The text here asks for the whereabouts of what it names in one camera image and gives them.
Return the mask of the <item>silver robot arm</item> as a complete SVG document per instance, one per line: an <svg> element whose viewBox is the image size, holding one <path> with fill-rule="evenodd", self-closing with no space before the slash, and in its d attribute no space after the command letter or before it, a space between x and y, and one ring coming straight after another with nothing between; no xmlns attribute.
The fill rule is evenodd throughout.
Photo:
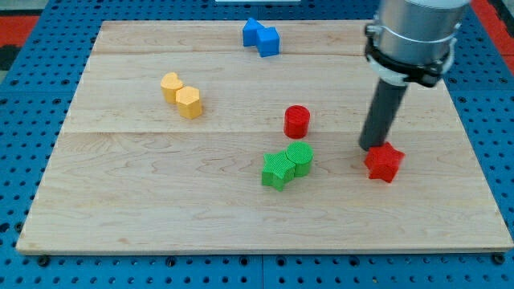
<svg viewBox="0 0 514 289"><path fill-rule="evenodd" d="M365 26L365 57L387 84L432 88L451 68L470 0L382 0Z"/></svg>

